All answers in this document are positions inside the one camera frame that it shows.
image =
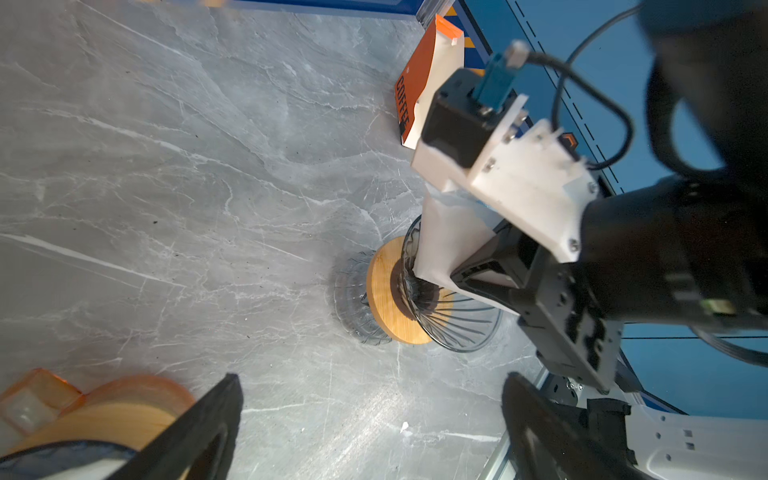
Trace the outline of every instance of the marble surface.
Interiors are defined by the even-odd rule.
[[[203,395],[240,375],[230,478],[475,478],[503,432],[506,322],[470,355],[367,346],[333,278],[423,183],[392,86],[416,21],[123,0],[0,16],[0,388],[45,367]]]

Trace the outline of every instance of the gray marble countertop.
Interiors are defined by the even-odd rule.
[[[12,0],[0,18],[0,388],[166,376],[245,393],[230,478],[475,478],[503,379],[483,350],[360,344],[333,276],[402,235],[423,182],[392,86],[416,22]]]

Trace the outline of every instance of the blue wall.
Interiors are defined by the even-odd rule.
[[[528,41],[536,51],[565,59],[597,26],[634,5],[631,0],[464,0],[493,51],[512,39]],[[606,175],[617,193],[654,184],[670,174],[653,158],[644,124],[644,92],[652,54],[637,25],[629,18],[598,38],[576,61],[592,84],[632,115],[637,136],[629,155]],[[549,117],[554,72],[526,66],[515,89],[530,95],[534,121]],[[575,86],[564,96],[567,111],[561,123],[577,131],[580,153],[600,158],[615,152],[624,136],[616,118]],[[674,125],[674,139],[683,158],[693,165],[720,165],[709,141],[685,108]],[[765,336],[765,332],[744,333]],[[747,365],[717,352],[685,327],[627,325],[622,346],[641,382],[653,394],[693,415],[768,419],[768,369]],[[766,338],[734,340],[742,346],[768,350]]]

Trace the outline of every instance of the black cable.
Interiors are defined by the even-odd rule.
[[[624,143],[619,148],[619,151],[611,158],[608,158],[605,162],[599,164],[587,163],[587,168],[590,170],[602,170],[615,164],[621,158],[627,154],[629,147],[632,145],[632,139],[634,138],[634,125],[632,124],[632,118],[629,114],[620,107],[616,102],[606,97],[597,88],[587,83],[582,77],[573,71],[570,65],[560,60],[559,58],[552,57],[550,55],[538,52],[532,52],[528,55],[528,59],[525,63],[532,65],[541,65],[543,67],[553,68],[560,72],[561,76],[568,76],[573,80],[576,85],[586,91],[592,98],[602,103],[608,110],[614,112],[617,117],[624,122],[624,126],[627,128],[627,136],[624,138]]]
[[[680,159],[680,155],[677,154],[672,141],[672,121],[674,109],[679,101],[680,95],[664,80],[661,68],[658,62],[655,62],[648,78],[645,96],[645,120],[651,150],[659,163],[683,178],[702,184],[725,181],[727,176],[724,168],[716,170],[694,168]]]
[[[702,339],[707,345],[711,346],[715,350],[719,350],[728,356],[733,357],[736,360],[742,362],[751,363],[757,366],[768,366],[768,353],[758,352],[757,350],[745,349],[742,346],[735,345],[731,342],[712,335],[709,332],[705,332],[695,326],[689,327],[690,331],[695,333],[697,337]]]
[[[621,22],[627,17],[631,17],[632,15],[638,13],[640,11],[640,6],[637,5],[635,7],[630,8],[629,10],[625,10],[622,13],[616,15],[615,17],[611,18],[607,22],[605,22],[603,25],[600,25],[595,31],[589,34],[580,44],[576,47],[573,52],[568,56],[568,59],[565,61],[568,65],[572,65],[574,60],[576,60],[576,57],[579,56],[579,54],[589,45],[592,43],[594,39],[602,35],[606,30],[608,30],[613,25],[616,25],[618,22]],[[568,79],[565,75],[562,75],[560,77],[560,80],[558,81],[558,87],[554,92],[554,103],[552,104],[552,130],[557,130],[558,127],[560,127],[560,99],[562,98],[563,91],[565,90],[565,81]]]

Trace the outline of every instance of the wooden base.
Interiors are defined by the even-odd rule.
[[[419,322],[408,318],[395,303],[392,296],[392,271],[400,260],[402,241],[398,237],[379,248],[368,266],[366,290],[376,323],[393,339],[414,345],[429,343],[432,339]]]

